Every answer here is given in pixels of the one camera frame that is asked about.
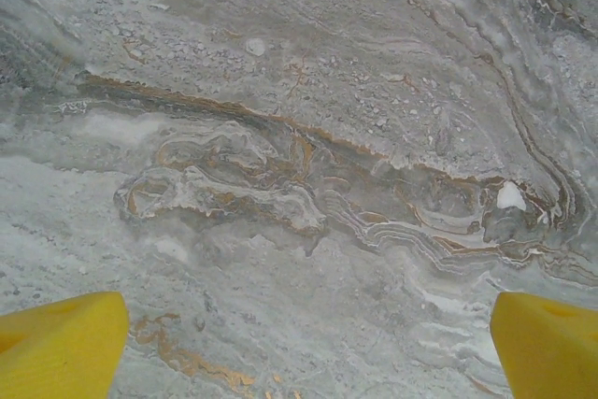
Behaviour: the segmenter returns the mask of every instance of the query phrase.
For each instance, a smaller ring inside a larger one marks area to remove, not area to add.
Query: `yellow object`
[[[503,292],[491,334],[516,399],[598,398],[598,311]]]
[[[128,329],[118,292],[0,317],[0,399],[106,399]]]

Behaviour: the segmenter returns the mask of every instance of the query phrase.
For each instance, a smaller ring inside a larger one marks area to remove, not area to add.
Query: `yellow plastic piece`
[[[598,311],[503,292],[491,334],[516,399],[598,398]]]
[[[106,399],[128,329],[118,292],[0,317],[0,399]]]

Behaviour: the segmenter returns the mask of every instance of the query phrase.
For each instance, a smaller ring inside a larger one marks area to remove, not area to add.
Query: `marble surface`
[[[113,398],[509,397],[497,293],[598,307],[596,2],[0,0],[0,313],[122,292]]]

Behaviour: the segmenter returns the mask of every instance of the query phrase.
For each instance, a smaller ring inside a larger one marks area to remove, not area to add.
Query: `yellow foam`
[[[128,328],[118,292],[0,317],[0,398],[106,399]]]
[[[516,399],[598,398],[598,311],[504,292],[491,334]]]

